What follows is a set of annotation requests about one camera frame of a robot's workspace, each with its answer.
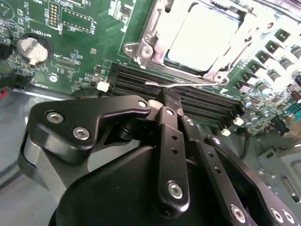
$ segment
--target black cable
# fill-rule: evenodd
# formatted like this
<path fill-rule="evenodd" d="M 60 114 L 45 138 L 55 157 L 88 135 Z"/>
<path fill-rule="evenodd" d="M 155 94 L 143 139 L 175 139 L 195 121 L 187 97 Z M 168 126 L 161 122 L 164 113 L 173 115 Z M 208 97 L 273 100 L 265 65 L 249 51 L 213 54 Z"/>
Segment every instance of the black cable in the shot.
<path fill-rule="evenodd" d="M 248 153 L 248 149 L 250 146 L 251 137 L 252 136 L 250 134 L 246 134 L 244 149 L 241 156 L 239 157 L 240 160 L 244 160 L 246 158 L 246 154 Z"/>

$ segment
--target black capacitor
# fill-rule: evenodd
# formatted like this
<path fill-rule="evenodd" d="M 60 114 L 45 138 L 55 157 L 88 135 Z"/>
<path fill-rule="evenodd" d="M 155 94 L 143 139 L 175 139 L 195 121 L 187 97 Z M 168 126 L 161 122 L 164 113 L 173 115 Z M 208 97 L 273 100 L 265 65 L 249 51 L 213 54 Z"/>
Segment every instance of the black capacitor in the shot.
<path fill-rule="evenodd" d="M 7 60 L 13 53 L 13 47 L 11 45 L 4 45 L 0 43 L 0 61 Z"/>
<path fill-rule="evenodd" d="M 298 103 L 301 103 L 301 95 L 297 93 L 296 91 L 291 92 L 291 97 Z"/>
<path fill-rule="evenodd" d="M 296 76 L 295 82 L 298 84 L 298 86 L 301 87 L 301 76 L 300 75 Z"/>

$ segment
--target hole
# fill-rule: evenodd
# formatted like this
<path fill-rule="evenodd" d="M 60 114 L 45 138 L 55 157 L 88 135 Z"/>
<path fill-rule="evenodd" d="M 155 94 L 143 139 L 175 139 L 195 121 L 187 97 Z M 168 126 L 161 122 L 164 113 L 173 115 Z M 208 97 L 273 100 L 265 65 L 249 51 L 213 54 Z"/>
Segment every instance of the hole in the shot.
<path fill-rule="evenodd" d="M 77 131 L 77 134 L 80 136 L 84 136 L 86 133 L 82 130 Z"/>
<path fill-rule="evenodd" d="M 172 148 L 171 151 L 172 151 L 174 154 L 178 154 L 178 153 L 179 153 L 178 150 L 176 150 L 176 149 L 174 149 L 174 148 Z"/>
<path fill-rule="evenodd" d="M 217 168 L 217 167 L 215 167 L 215 171 L 216 171 L 218 174 L 222 174 L 222 171 L 221 171 L 219 168 Z"/>
<path fill-rule="evenodd" d="M 52 115 L 51 118 L 55 121 L 58 121 L 60 119 L 57 115 Z"/>
<path fill-rule="evenodd" d="M 269 159 L 270 157 L 272 157 L 272 156 L 274 156 L 274 153 L 269 153 L 269 154 L 267 154 L 267 159 Z"/>
<path fill-rule="evenodd" d="M 241 213 L 238 210 L 235 210 L 235 213 L 237 216 L 239 216 L 240 218 L 242 217 Z"/>
<path fill-rule="evenodd" d="M 268 29 L 270 29 L 273 25 L 274 25 L 273 22 L 269 23 L 269 24 L 268 24 Z"/>
<path fill-rule="evenodd" d="M 211 158 L 214 158 L 214 154 L 208 152 L 208 155 L 209 155 Z"/>

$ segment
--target integrated circuit chip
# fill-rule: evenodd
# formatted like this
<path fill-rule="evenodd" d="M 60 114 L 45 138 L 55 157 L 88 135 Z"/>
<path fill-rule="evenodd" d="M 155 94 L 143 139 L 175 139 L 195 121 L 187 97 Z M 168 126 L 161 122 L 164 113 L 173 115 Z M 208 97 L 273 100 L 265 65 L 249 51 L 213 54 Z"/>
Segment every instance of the integrated circuit chip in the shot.
<path fill-rule="evenodd" d="M 238 20 L 196 4 L 190 9 L 170 48 L 168 58 L 205 72 L 219 56 L 228 51 L 229 42 L 238 27 Z"/>

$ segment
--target cable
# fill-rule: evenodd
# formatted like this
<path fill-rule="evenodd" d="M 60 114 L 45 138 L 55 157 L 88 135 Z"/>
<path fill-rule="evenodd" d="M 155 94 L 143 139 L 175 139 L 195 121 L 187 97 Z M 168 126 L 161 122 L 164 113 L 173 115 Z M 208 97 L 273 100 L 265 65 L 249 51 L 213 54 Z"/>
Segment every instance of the cable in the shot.
<path fill-rule="evenodd" d="M 216 83 L 171 83 L 167 85 L 159 85 L 156 82 L 146 81 L 144 84 L 149 86 L 172 88 L 172 87 L 179 87 L 179 86 L 216 86 L 218 85 L 218 82 Z"/>
<path fill-rule="evenodd" d="M 246 158 L 246 154 L 248 153 L 248 149 L 249 149 L 249 146 L 250 146 L 250 140 L 251 140 L 251 135 L 247 134 L 246 138 L 245 138 L 245 144 L 244 144 L 243 152 L 242 152 L 241 156 L 239 157 L 240 160 L 244 160 Z"/>

